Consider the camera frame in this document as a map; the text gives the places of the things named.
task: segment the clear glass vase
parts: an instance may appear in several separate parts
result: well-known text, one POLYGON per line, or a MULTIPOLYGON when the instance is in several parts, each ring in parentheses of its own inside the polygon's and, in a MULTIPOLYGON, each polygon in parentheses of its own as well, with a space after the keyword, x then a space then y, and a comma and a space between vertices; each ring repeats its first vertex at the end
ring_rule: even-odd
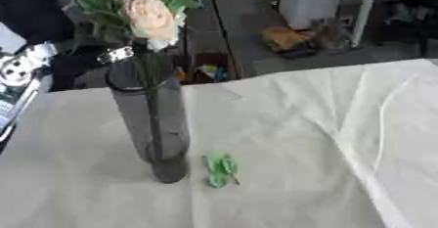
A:
POLYGON ((170 57, 146 53, 111 65, 107 84, 138 155, 152 165, 156 179, 174 183, 184 178, 190 136, 170 57))

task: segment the gray floor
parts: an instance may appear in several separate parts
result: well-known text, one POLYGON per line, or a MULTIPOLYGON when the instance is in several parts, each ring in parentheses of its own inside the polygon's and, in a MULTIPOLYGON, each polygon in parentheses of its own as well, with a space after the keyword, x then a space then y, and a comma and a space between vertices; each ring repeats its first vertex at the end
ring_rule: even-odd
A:
MULTIPOLYGON (((259 35, 261 29, 267 26, 285 25, 282 17, 270 7, 270 2, 274 0, 218 1, 233 51, 241 63, 244 76, 285 70, 391 62, 416 57, 415 45, 388 43, 377 47, 364 43, 361 48, 340 55, 322 54, 311 58, 286 60, 267 49, 259 35)), ((430 45, 429 57, 438 58, 438 43, 431 41, 430 45)))

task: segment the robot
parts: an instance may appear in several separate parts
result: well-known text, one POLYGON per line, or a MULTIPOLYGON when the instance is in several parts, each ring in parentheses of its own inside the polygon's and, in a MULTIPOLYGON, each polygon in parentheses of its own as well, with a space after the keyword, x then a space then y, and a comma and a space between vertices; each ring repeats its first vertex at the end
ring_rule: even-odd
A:
MULTIPOLYGON (((17 120, 39 92, 44 78, 67 66, 59 58, 59 43, 73 38, 74 26, 58 0, 0 0, 0 22, 26 40, 17 53, 0 50, 0 154, 17 120)), ((74 65, 81 70, 96 64, 74 65)))

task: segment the peach rose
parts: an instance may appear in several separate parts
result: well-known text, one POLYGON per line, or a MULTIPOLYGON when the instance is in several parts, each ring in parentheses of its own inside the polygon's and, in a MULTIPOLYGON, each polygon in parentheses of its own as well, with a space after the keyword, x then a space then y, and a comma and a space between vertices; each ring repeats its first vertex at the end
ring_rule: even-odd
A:
POLYGON ((125 3, 133 33, 148 38, 152 49, 159 50, 178 41, 180 15, 175 21, 161 0, 131 0, 125 3))

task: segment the metal pole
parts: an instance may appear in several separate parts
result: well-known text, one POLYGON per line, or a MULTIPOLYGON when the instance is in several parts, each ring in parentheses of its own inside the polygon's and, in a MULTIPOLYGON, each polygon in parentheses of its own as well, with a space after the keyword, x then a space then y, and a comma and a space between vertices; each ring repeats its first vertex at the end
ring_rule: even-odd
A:
POLYGON ((352 47, 359 46, 364 34, 365 26, 367 25, 368 18, 370 17, 370 11, 372 10, 372 4, 374 0, 364 0, 362 3, 361 11, 359 12, 358 20, 354 26, 352 47))

